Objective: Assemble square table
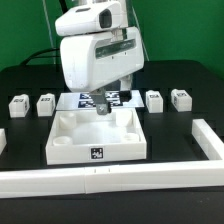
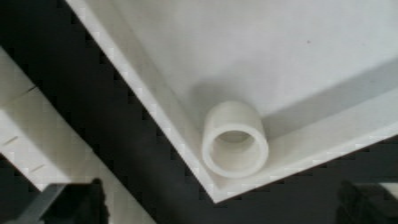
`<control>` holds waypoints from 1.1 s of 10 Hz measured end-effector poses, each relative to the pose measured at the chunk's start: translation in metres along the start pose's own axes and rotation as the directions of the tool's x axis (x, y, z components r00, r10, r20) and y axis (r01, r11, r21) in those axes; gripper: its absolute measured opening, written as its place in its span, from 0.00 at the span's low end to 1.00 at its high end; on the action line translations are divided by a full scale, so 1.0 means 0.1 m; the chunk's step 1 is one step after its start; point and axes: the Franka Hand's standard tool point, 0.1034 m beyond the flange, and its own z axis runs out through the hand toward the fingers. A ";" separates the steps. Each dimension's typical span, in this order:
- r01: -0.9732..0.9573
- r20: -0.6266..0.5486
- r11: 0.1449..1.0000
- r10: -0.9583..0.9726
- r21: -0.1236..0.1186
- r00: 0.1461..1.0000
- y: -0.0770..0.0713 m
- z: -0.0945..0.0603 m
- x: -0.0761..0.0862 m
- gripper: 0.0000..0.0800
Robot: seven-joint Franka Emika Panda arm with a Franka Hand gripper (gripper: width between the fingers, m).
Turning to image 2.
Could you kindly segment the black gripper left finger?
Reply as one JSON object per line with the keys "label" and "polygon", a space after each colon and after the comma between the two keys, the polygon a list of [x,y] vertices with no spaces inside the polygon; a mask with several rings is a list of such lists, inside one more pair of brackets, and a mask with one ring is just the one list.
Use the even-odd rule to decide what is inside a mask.
{"label": "black gripper left finger", "polygon": [[44,224],[109,224],[111,212],[100,179],[90,183],[58,183],[47,188],[52,197],[40,215]]}

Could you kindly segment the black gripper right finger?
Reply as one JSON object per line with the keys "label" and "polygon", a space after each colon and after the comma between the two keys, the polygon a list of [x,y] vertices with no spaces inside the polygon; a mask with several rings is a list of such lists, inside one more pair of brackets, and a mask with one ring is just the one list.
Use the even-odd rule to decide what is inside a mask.
{"label": "black gripper right finger", "polygon": [[379,183],[342,182],[337,224],[398,224],[398,198]]}

